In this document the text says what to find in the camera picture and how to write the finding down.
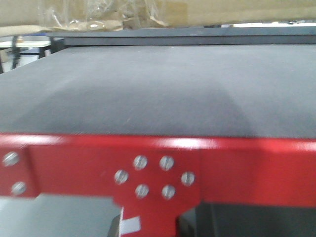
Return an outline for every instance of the screw head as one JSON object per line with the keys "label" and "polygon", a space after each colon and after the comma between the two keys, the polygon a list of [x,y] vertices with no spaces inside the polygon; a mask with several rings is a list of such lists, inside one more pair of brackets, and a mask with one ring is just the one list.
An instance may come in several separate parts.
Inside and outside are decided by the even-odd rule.
{"label": "screw head", "polygon": [[12,185],[11,187],[11,193],[14,196],[19,196],[23,194],[26,191],[26,184],[24,182],[16,182],[15,184]]}
{"label": "screw head", "polygon": [[141,170],[145,168],[147,163],[148,163],[148,160],[146,156],[137,156],[133,162],[136,170]]}
{"label": "screw head", "polygon": [[140,184],[135,190],[135,194],[139,199],[142,199],[147,196],[149,193],[149,188],[146,184]]}
{"label": "screw head", "polygon": [[13,166],[17,164],[20,160],[19,154],[16,152],[9,152],[3,157],[2,163],[5,167]]}
{"label": "screw head", "polygon": [[184,185],[184,186],[191,186],[193,183],[194,183],[194,180],[195,180],[195,175],[193,172],[185,172],[182,174],[181,176],[181,183]]}
{"label": "screw head", "polygon": [[161,169],[164,171],[170,170],[174,165],[174,159],[170,156],[163,156],[159,162]]}
{"label": "screw head", "polygon": [[114,175],[114,180],[117,184],[123,184],[128,180],[128,172],[125,170],[118,170]]}
{"label": "screw head", "polygon": [[176,193],[176,189],[172,185],[166,185],[163,187],[161,194],[166,200],[170,200]]}

